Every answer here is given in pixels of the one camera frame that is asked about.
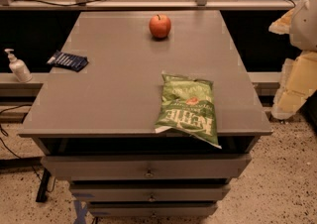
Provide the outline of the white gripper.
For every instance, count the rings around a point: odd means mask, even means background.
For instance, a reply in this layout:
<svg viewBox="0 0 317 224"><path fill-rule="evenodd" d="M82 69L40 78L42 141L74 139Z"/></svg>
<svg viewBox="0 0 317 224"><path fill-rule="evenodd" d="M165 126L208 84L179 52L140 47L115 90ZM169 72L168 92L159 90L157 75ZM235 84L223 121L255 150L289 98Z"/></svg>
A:
<svg viewBox="0 0 317 224"><path fill-rule="evenodd" d="M272 33L289 34L293 46L303 50L282 66L279 89L271 115L278 120L293 116L317 90L317 0L300 0L268 27Z"/></svg>

